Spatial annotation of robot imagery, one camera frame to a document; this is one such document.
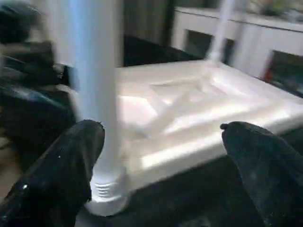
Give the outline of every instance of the white pole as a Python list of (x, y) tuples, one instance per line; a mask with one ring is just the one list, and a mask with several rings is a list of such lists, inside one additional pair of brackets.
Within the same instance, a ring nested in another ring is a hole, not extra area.
[(118, 0), (68, 0), (65, 9), (81, 114), (105, 127), (105, 146), (94, 167), (92, 201), (87, 204), (92, 213), (102, 216), (117, 213), (127, 201), (116, 105), (119, 7)]
[(208, 59), (214, 62), (222, 60), (224, 46), (226, 43), (225, 34), (228, 27), (228, 19), (231, 17), (234, 0), (222, 0), (220, 6), (220, 20), (217, 26), (216, 35), (212, 39)]

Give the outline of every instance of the white furniture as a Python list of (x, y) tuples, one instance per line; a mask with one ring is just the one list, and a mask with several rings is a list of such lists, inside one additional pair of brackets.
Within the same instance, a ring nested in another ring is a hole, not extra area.
[(90, 212), (114, 215), (131, 192), (225, 155), (221, 123), (246, 121), (281, 132), (303, 122), (300, 98), (218, 61), (225, 33), (235, 38), (238, 22), (232, 30), (226, 27), (233, 0), (224, 1), (217, 29), (216, 19), (208, 27), (216, 36), (206, 61), (115, 69), (118, 5), (118, 0), (61, 5), (68, 9), (64, 19), (74, 46), (77, 107), (106, 130), (90, 182)]
[[(217, 9), (176, 8), (171, 46), (185, 50), (189, 31), (214, 35)], [(230, 65), (257, 78), (263, 77), (273, 51), (303, 56), (303, 24), (279, 18), (235, 12), (226, 38), (235, 40)]]

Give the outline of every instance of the white shelf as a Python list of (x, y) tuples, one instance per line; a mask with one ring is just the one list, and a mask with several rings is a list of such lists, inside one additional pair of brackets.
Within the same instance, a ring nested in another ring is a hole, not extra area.
[[(219, 18), (219, 10), (217, 9), (198, 9), (198, 8), (184, 8), (184, 7), (176, 7), (177, 12), (188, 13), (193, 15), (200, 15), (204, 17), (213, 17)], [(303, 24), (302, 23), (291, 23), (285, 21), (279, 17), (267, 17), (263, 15), (251, 14), (251, 13), (241, 13), (235, 12), (231, 19), (231, 21), (244, 22), (247, 24), (254, 24), (258, 26), (265, 26), (270, 28), (291, 30), (297, 32), (303, 32)]]

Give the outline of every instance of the blurred object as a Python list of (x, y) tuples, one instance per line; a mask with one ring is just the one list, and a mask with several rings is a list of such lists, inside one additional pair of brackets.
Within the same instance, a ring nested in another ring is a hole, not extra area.
[(130, 35), (124, 36), (124, 67), (199, 59), (169, 46), (160, 46)]
[(23, 170), (75, 123), (68, 94), (0, 80), (0, 127), (13, 142)]
[(176, 0), (176, 6), (203, 8), (205, 7), (205, 2), (207, 2), (207, 0)]
[(248, 0), (247, 11), (249, 13), (262, 14), (269, 0)]
[(50, 42), (5, 45), (1, 47), (1, 53), (1, 79), (31, 87), (61, 83), (58, 72), (53, 68)]
[(0, 203), (21, 175), (22, 170), (14, 146), (0, 133)]
[(0, 43), (19, 43), (28, 39), (32, 26), (38, 24), (39, 12), (22, 1), (0, 3)]
[(288, 3), (287, 10), (283, 14), (284, 18), (290, 22), (303, 21), (303, 1), (291, 0)]
[(246, 122), (221, 125), (227, 154), (267, 227), (303, 225), (303, 156), (285, 140)]
[(62, 70), (60, 71), (61, 72), (61, 76), (60, 76), (61, 84), (70, 86), (71, 85), (70, 76), (72, 74), (73, 68), (69, 67), (67, 65), (61, 65), (61, 66), (62, 66)]
[(300, 56), (276, 52), (263, 80), (303, 97), (302, 60)]
[(0, 206), (0, 227), (74, 227), (91, 198), (89, 182), (104, 144), (98, 122), (72, 126), (25, 172)]
[(286, 0), (269, 0), (263, 14), (266, 16), (280, 16), (287, 9)]
[(124, 33), (168, 45), (176, 0), (124, 0)]
[(284, 64), (286, 61), (288, 65), (302, 65), (303, 24), (274, 17), (260, 18), (257, 22), (256, 32), (251, 34), (255, 35), (255, 42), (247, 46), (252, 51), (245, 61), (247, 74), (262, 79), (276, 56), (283, 59), (277, 64)]
[[(207, 57), (207, 50), (209, 48), (209, 44), (211, 43), (211, 39), (211, 35), (189, 31), (185, 50), (187, 53), (196, 56), (197, 58), (204, 59)], [(228, 64), (228, 62), (231, 60), (234, 46), (234, 40), (226, 40), (222, 59), (224, 64)]]

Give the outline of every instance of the white cabinet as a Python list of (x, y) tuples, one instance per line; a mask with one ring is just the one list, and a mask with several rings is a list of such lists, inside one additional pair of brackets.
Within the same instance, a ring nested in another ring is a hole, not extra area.
[[(214, 35), (218, 18), (217, 9), (176, 8), (171, 46), (186, 51), (192, 31)], [(229, 64), (258, 78), (264, 76), (274, 51), (303, 56), (303, 24), (278, 18), (235, 12), (226, 38), (235, 41)]]
[(261, 28), (260, 37), (247, 73), (262, 78), (275, 51), (303, 56), (303, 33), (275, 28)]

